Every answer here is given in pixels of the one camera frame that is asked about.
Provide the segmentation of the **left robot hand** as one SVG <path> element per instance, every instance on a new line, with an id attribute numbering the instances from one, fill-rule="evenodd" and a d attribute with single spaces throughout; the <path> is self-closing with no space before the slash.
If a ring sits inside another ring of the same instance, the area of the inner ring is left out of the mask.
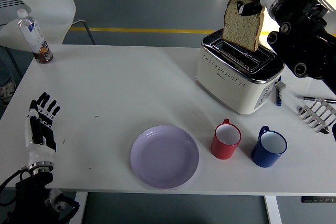
<path id="1" fill-rule="evenodd" d="M 29 106 L 25 121 L 25 142 L 29 152 L 28 169 L 48 167 L 53 169 L 53 155 L 56 152 L 56 142 L 52 125 L 60 110 L 56 100 L 51 101 L 50 95 L 42 93 Z"/>

